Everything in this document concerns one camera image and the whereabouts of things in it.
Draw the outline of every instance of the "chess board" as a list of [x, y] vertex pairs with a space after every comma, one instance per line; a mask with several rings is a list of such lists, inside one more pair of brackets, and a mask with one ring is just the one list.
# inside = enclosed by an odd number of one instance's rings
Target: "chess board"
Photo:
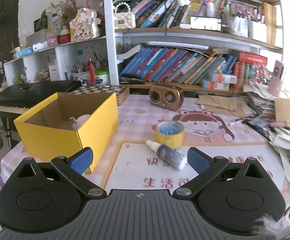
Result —
[[72, 91], [75, 95], [90, 93], [116, 93], [117, 105], [121, 106], [129, 95], [129, 88], [125, 86], [81, 86]]

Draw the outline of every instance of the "metal screw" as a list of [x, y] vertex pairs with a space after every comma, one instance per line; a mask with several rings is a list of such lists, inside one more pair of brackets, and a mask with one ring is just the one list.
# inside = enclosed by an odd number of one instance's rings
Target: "metal screw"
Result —
[[176, 190], [177, 195], [188, 196], [192, 194], [192, 191], [189, 188], [181, 187]]
[[101, 188], [91, 188], [88, 193], [91, 195], [91, 196], [100, 196], [104, 193], [104, 190], [102, 190]]

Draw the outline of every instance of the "white handbag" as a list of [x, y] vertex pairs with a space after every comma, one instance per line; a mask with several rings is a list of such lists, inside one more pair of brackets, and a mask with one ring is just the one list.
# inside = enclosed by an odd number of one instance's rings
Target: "white handbag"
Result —
[[[128, 12], [118, 13], [117, 9], [119, 6], [125, 5], [128, 9]], [[131, 7], [126, 2], [120, 2], [115, 6], [114, 10], [114, 26], [115, 29], [127, 29], [127, 28], [135, 28], [135, 14], [131, 11]]]

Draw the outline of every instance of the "pen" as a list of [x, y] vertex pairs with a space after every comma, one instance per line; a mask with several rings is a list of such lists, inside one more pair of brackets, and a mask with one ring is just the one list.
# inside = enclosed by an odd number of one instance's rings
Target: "pen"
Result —
[[260, 135], [264, 136], [266, 139], [269, 140], [269, 137], [264, 133], [264, 128], [259, 126], [259, 125], [255, 125], [255, 124], [251, 124], [250, 122], [248, 122], [248, 120], [243, 121], [244, 124], [248, 125], [250, 128], [252, 128], [254, 131], [258, 132]]

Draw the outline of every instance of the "cartoon girl print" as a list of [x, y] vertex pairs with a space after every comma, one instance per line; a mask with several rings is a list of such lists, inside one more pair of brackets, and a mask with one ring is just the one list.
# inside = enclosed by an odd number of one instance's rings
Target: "cartoon girl print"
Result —
[[203, 137], [206, 143], [231, 142], [234, 134], [227, 128], [223, 119], [207, 111], [181, 110], [173, 117], [173, 121], [182, 122], [185, 125], [185, 141], [195, 143]]

